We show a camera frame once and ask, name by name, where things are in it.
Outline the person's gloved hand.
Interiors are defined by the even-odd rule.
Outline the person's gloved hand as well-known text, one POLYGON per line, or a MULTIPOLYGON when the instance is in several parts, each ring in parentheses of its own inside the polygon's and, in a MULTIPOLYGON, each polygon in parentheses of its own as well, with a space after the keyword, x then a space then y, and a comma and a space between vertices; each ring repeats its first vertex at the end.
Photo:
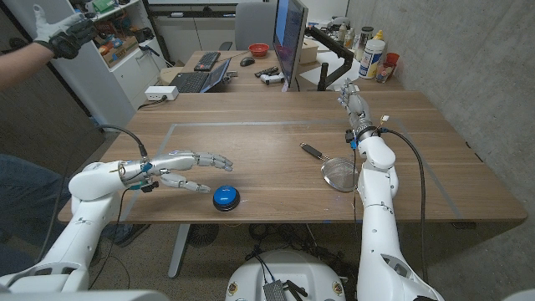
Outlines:
POLYGON ((44 9, 33 5, 37 37, 35 43, 51 50, 56 59, 74 59, 81 47, 97 35, 90 18, 74 13, 57 23, 48 23, 44 9))

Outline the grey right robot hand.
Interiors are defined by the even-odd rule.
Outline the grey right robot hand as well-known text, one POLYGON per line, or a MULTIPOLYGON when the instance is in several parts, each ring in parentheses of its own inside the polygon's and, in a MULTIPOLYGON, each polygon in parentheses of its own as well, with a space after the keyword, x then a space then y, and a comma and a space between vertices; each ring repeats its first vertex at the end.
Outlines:
POLYGON ((369 106, 359 95, 356 85, 349 78, 341 86, 338 101, 347 111, 356 140, 362 141, 371 137, 375 127, 371 120, 369 106))

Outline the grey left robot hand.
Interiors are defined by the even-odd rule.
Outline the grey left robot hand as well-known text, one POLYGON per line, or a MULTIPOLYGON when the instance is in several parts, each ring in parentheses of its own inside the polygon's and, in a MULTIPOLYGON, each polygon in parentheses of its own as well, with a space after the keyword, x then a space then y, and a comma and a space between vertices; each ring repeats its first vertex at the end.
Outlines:
POLYGON ((187 171, 193 166, 213 166, 232 171, 233 163, 224 156, 209 152, 174 150, 158 155, 149 161, 121 161, 118 165, 121 181, 132 189, 150 192, 160 184, 165 186, 208 193, 209 186, 188 181, 173 171, 187 171))

